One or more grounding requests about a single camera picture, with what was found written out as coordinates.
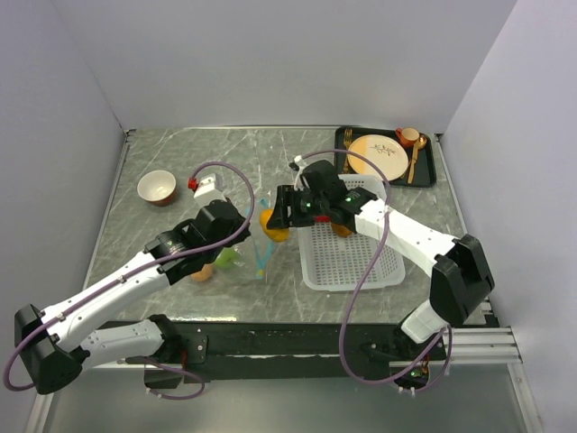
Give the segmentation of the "orange mango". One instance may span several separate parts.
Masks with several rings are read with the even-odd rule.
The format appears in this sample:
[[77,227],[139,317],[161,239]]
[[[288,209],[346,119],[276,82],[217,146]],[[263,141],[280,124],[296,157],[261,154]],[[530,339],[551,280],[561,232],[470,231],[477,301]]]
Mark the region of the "orange mango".
[[265,208],[260,213],[260,225],[263,233],[269,237],[269,239],[274,243],[283,243],[289,239],[289,229],[288,228],[281,228],[281,229],[270,229],[267,227],[267,224],[272,216],[273,210],[270,208]]

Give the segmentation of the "green apple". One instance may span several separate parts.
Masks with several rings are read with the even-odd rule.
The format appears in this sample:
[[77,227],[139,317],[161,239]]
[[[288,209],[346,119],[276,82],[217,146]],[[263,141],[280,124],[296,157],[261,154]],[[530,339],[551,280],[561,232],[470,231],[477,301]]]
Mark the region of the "green apple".
[[235,262],[238,260],[239,254],[232,247],[225,247],[222,249],[220,254],[215,258],[213,265],[222,270],[231,269],[235,266]]

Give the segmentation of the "clear zip top bag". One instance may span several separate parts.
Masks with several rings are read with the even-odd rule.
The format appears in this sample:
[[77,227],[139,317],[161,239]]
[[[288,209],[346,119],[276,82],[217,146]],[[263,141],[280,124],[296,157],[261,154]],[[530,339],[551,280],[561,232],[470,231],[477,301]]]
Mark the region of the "clear zip top bag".
[[265,280],[267,262],[275,249],[275,244],[263,233],[260,225],[260,213],[265,208],[270,208],[270,197],[256,198],[249,227],[251,235],[232,247],[239,254],[235,266],[222,270],[212,264],[216,273],[222,273],[230,281]]

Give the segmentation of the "pink peach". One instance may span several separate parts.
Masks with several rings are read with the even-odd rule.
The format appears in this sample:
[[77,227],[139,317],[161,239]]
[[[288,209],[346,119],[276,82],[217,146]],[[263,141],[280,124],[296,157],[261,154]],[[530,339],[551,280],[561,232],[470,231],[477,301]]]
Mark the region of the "pink peach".
[[190,277],[195,282],[205,282],[209,281],[213,275],[214,267],[211,263],[209,263],[205,264],[200,271],[192,273]]

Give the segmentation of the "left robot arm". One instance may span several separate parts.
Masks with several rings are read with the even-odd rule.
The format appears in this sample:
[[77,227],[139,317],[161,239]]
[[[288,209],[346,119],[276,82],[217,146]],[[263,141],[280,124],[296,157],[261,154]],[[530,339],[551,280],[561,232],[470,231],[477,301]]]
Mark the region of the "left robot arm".
[[105,323],[135,301],[201,271],[225,247],[249,235],[250,218],[228,199],[215,199],[78,295],[44,309],[21,308],[14,316],[15,355],[31,388],[51,394],[101,364],[132,357],[166,363],[184,353],[182,337],[164,315],[126,327]]

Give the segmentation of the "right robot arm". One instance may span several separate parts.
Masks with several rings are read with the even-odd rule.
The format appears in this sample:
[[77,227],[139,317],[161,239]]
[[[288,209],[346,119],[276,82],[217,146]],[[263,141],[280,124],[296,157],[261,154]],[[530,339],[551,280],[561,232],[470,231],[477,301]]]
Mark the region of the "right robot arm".
[[261,218],[271,239],[292,227],[331,223],[384,244],[408,258],[431,281],[429,296],[402,322],[394,338],[396,352],[415,359],[426,340],[441,329],[458,327],[495,287],[481,242],[472,235],[457,238],[435,231],[392,209],[385,198],[350,189],[328,161],[301,164],[301,188],[281,185],[274,208]]

